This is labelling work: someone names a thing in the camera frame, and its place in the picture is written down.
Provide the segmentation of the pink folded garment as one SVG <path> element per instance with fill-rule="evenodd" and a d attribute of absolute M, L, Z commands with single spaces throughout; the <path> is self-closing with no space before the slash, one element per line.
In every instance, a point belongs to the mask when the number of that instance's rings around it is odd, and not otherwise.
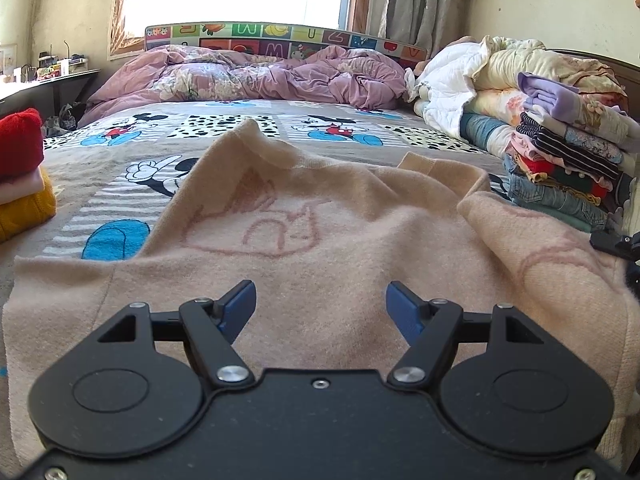
<path fill-rule="evenodd" d="M 39 193 L 44 190 L 44 180 L 40 167 L 28 174 L 9 178 L 0 183 L 0 204 L 8 204 L 20 198 Z"/>

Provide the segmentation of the purple folded garment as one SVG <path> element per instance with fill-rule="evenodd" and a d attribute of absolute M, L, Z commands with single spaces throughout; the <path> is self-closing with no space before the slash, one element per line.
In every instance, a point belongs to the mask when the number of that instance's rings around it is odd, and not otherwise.
<path fill-rule="evenodd" d="M 518 88 L 525 93 L 524 110 L 540 107 L 560 122 L 574 122 L 580 112 L 582 100 L 577 88 L 531 73 L 519 73 Z"/>

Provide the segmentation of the colourful alphabet headboard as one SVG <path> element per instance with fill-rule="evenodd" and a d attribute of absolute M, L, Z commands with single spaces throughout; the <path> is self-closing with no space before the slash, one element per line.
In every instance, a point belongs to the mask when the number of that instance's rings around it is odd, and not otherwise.
<path fill-rule="evenodd" d="M 413 68 L 424 61 L 427 52 L 413 44 L 378 38 L 363 32 L 262 22 L 206 22 L 148 26 L 144 47 L 168 44 L 233 50 L 248 54 L 304 60 L 329 46 L 343 49 L 369 49 L 380 52 L 402 67 Z"/>

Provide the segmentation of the pink purple quilt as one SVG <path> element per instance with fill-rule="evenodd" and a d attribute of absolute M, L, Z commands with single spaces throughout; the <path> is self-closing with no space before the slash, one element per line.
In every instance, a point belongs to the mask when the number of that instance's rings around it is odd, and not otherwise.
<path fill-rule="evenodd" d="M 145 51 L 87 101 L 81 127 L 122 110 L 160 102 L 285 100 L 393 108 L 405 71 L 371 49 L 329 46 L 309 58 L 177 46 Z"/>

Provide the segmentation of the red folded sweater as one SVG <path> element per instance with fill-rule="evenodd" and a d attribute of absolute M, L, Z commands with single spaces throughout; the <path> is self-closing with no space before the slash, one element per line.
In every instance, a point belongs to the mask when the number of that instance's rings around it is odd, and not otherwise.
<path fill-rule="evenodd" d="M 28 174 L 43 161 L 42 121 L 38 110 L 28 108 L 0 120 L 0 176 L 9 179 Z"/>

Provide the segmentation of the beige knit sweater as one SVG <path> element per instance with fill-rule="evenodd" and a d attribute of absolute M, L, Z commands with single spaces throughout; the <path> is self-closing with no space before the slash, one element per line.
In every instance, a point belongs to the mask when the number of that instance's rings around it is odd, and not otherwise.
<path fill-rule="evenodd" d="M 2 327 L 11 438 L 42 449 L 35 379 L 133 301 L 161 311 L 243 280 L 257 309 L 236 342 L 251 367 L 388 370 L 404 343 L 385 312 L 400 281 L 472 311 L 514 304 L 596 370 L 615 411 L 600 454 L 639 445 L 639 305 L 625 263 L 587 234 L 491 191 L 484 170 L 408 154 L 398 167 L 317 157 L 246 122 L 198 160 L 134 258 L 19 258 Z"/>

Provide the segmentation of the grey window curtain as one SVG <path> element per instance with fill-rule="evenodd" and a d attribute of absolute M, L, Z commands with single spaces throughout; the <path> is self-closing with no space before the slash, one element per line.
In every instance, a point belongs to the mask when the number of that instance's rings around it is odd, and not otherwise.
<path fill-rule="evenodd" d="M 433 56 L 462 36 L 469 0 L 385 0 L 380 35 Z"/>

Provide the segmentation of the black striped folded garment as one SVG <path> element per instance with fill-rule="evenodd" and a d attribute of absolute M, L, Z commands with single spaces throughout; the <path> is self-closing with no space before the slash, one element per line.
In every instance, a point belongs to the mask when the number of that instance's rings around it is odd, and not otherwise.
<path fill-rule="evenodd" d="M 623 172 L 622 152 L 588 133 L 567 127 L 563 134 L 557 134 L 527 113 L 521 114 L 516 131 L 527 136 L 538 151 L 562 159 L 566 166 L 584 174 L 614 181 Z"/>

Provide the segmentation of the yellow folded sweater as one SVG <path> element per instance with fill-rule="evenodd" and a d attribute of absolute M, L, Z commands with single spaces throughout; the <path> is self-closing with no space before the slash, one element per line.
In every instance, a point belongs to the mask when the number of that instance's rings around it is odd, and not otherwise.
<path fill-rule="evenodd" d="M 40 169 L 43 189 L 1 205 L 1 241 L 40 226 L 56 214 L 56 198 L 47 171 Z"/>

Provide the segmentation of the Mickey Mouse bed blanket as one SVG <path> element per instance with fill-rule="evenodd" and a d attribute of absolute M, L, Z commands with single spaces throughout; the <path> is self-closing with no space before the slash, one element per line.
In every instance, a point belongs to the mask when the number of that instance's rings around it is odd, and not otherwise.
<path fill-rule="evenodd" d="M 2 326 L 18 460 L 42 450 L 27 411 L 36 378 L 133 301 L 170 311 L 250 280 L 257 309 L 235 345 L 254 370 L 387 370 L 404 348 L 385 312 L 390 282 L 477 310 L 510 298 L 469 222 L 472 194 L 490 197 L 486 172 L 454 160 L 337 162 L 254 124 L 218 136 L 137 255 L 15 263 Z"/>

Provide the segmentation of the cluttered side desk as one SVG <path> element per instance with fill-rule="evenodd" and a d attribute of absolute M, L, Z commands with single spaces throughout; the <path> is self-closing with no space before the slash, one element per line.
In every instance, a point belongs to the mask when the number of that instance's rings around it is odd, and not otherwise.
<path fill-rule="evenodd" d="M 2 82 L 1 117 L 28 108 L 36 110 L 41 119 L 58 116 L 65 105 L 85 102 L 99 74 L 88 58 L 74 54 L 39 67 L 33 81 Z"/>

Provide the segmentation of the white puffy jacket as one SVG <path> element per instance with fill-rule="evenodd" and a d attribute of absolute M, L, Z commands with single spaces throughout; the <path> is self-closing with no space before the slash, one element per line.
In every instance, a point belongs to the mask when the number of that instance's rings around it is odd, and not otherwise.
<path fill-rule="evenodd" d="M 461 138 L 463 109 L 476 97 L 473 78 L 489 61 L 491 47 L 487 39 L 457 42 L 405 69 L 407 101 L 429 127 Z"/>

